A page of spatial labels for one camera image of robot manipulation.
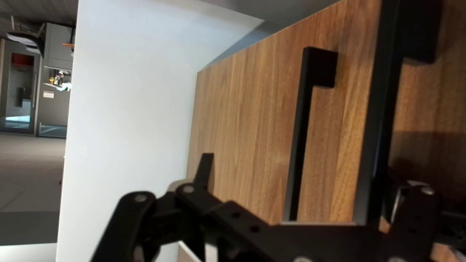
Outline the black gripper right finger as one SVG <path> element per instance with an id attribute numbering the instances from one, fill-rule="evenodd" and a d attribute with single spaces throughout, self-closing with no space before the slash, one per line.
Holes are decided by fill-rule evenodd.
<path id="1" fill-rule="evenodd" d="M 429 262 L 441 196 L 413 186 L 388 231 L 369 226 L 323 226 L 310 237 L 313 262 Z"/>

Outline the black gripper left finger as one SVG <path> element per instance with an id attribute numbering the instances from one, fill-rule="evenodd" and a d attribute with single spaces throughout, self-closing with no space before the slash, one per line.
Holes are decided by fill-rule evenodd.
<path id="1" fill-rule="evenodd" d="M 228 201 L 221 202 L 192 183 L 155 198 L 147 191 L 123 195 L 90 262 L 151 262 L 161 246 L 182 242 L 198 259 L 206 244 L 217 246 L 219 262 L 241 256 L 259 262 L 295 262 L 311 253 L 285 233 Z"/>

